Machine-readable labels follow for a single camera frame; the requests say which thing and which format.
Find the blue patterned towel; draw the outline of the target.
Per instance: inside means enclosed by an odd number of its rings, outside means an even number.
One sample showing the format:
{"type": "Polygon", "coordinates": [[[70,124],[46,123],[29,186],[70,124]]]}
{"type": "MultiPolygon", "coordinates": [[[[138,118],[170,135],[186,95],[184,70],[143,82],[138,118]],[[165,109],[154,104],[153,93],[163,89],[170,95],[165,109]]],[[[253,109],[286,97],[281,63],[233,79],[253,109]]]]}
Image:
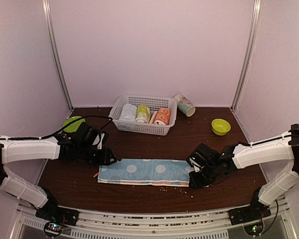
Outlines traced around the blue patterned towel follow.
{"type": "Polygon", "coordinates": [[[194,171],[184,160],[122,159],[109,166],[100,166],[98,183],[188,187],[194,171]]]}

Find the orange bunny towel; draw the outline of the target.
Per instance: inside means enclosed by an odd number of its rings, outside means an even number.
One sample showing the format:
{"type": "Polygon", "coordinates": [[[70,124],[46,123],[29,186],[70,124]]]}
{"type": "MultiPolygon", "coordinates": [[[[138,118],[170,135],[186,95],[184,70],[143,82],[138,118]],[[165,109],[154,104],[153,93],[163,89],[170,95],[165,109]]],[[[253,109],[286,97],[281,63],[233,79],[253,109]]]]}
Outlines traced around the orange bunny towel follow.
{"type": "Polygon", "coordinates": [[[158,111],[155,111],[151,123],[158,125],[168,125],[171,116],[171,111],[168,108],[160,108],[158,111]]]}

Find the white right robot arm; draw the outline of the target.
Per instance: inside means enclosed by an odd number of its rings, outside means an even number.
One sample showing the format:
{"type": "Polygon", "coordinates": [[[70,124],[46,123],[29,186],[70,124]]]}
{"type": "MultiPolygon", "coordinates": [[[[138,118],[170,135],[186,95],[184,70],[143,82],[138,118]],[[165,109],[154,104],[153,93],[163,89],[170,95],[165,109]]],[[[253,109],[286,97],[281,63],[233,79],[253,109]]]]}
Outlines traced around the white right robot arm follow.
{"type": "Polygon", "coordinates": [[[222,152],[201,143],[187,157],[187,163],[194,169],[189,173],[189,187],[203,188],[216,178],[238,169],[286,160],[288,163],[276,177],[255,191],[255,201],[246,208],[249,219],[257,219],[265,207],[299,183],[299,124],[278,136],[258,142],[237,143],[223,148],[222,152]]]}

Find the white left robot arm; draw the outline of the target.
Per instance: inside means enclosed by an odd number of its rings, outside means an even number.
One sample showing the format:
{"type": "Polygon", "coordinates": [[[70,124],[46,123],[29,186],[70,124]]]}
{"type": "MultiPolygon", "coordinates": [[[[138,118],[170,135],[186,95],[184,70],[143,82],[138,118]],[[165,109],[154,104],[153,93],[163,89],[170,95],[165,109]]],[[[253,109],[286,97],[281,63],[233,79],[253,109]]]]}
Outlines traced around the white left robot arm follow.
{"type": "Polygon", "coordinates": [[[47,189],[35,186],[14,174],[8,163],[26,160],[76,160],[91,165],[108,166],[118,160],[105,147],[108,134],[82,122],[76,130],[62,131],[45,137],[0,136],[0,190],[41,209],[51,221],[62,216],[56,199],[47,189]]]}

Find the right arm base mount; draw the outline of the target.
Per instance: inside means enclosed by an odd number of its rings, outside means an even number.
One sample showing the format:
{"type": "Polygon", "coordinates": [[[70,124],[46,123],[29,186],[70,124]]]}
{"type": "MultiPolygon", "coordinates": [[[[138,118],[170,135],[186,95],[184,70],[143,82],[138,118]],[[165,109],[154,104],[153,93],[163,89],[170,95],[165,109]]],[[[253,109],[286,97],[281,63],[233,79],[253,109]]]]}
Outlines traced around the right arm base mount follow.
{"type": "Polygon", "coordinates": [[[238,225],[269,217],[271,211],[269,206],[256,201],[245,207],[231,209],[228,211],[228,214],[231,225],[238,225]]]}

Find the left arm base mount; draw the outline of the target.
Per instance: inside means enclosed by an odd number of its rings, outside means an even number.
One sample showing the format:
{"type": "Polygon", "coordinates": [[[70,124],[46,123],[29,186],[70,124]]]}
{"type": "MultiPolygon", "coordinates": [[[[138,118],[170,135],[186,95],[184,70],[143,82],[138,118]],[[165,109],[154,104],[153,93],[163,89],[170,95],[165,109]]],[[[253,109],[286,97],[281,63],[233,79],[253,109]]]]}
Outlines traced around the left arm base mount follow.
{"type": "Polygon", "coordinates": [[[62,226],[76,226],[79,212],[58,206],[58,202],[54,196],[48,190],[45,192],[48,201],[42,208],[32,207],[36,210],[35,216],[62,226]]]}

